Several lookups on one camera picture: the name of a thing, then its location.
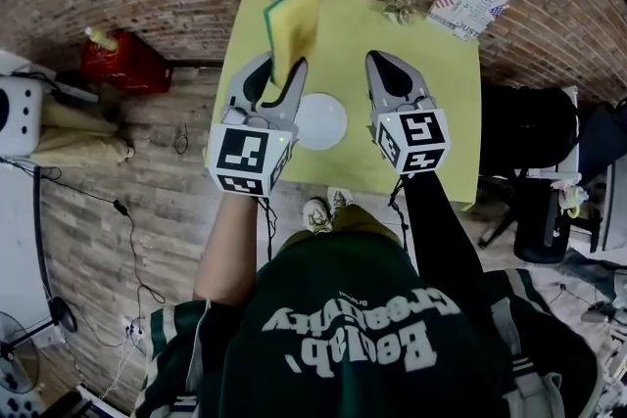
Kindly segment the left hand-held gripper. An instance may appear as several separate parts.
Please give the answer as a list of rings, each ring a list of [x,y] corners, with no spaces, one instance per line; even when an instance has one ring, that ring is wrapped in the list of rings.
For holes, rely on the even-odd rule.
[[[258,109],[272,72],[271,53],[261,53],[231,77],[220,122],[212,125],[208,143],[208,171],[220,190],[269,196],[298,139],[295,117],[308,70],[302,57],[279,97]]]

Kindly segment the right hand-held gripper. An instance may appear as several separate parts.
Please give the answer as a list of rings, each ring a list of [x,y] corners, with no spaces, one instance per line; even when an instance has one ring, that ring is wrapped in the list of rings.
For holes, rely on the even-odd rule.
[[[399,175],[439,168],[451,138],[445,111],[429,96],[422,74],[401,58],[378,50],[366,54],[365,70],[372,106],[370,132],[382,158]]]

